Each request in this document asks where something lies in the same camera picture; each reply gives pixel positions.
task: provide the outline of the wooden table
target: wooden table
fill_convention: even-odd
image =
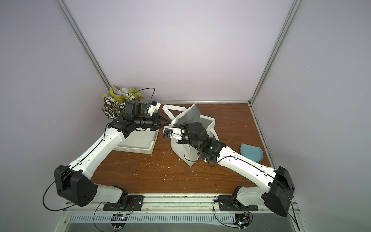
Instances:
[[[177,104],[188,108],[191,104]],[[269,166],[263,143],[247,104],[198,104],[201,114],[215,118],[219,140],[240,152],[242,143],[261,147],[260,164]],[[167,117],[163,110],[160,115]],[[189,167],[171,150],[170,139],[159,133],[152,154],[112,151],[95,171],[92,181],[119,186],[129,193],[216,193],[232,194],[236,186],[256,186],[236,172],[205,162]]]

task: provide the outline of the mounting plate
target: mounting plate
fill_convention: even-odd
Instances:
[[[128,195],[129,205],[125,211],[132,211],[132,210],[141,211],[142,205],[143,205],[143,198],[144,196],[140,196],[140,195]],[[120,207],[116,203],[107,202],[107,204],[104,205],[103,210],[104,211],[121,211],[122,209],[120,209]]]
[[[232,206],[232,202],[235,200],[232,196],[220,195],[218,198],[221,200],[218,202],[220,211],[258,211],[257,205],[249,205],[247,208],[242,208],[241,210],[236,209]]]

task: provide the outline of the blue flower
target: blue flower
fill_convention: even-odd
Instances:
[[[129,90],[128,88],[123,87],[121,90],[117,91],[118,95],[125,96],[125,94],[128,94]]]

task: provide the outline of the gray panel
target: gray panel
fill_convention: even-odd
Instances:
[[[371,1],[304,1],[254,104],[310,231],[371,231]]]
[[[253,221],[246,231],[254,232],[294,232],[293,224],[289,217],[281,217],[273,213],[255,213]],[[112,231],[108,223],[97,223],[97,227],[104,231]],[[211,225],[204,223],[128,223],[122,229],[125,232],[233,232],[235,228],[228,228],[223,225]],[[69,223],[66,232],[90,232],[96,231],[92,223]]]
[[[50,232],[43,193],[103,133],[106,89],[53,0],[1,1],[0,38],[1,231]]]

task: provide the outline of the white wall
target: white wall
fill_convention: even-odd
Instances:
[[[254,104],[311,232],[371,231],[371,1],[304,1]]]
[[[249,100],[293,0],[66,3],[111,84],[155,87],[155,100]]]
[[[49,232],[43,193],[103,133],[106,89],[55,1],[1,1],[0,38],[0,230]]]

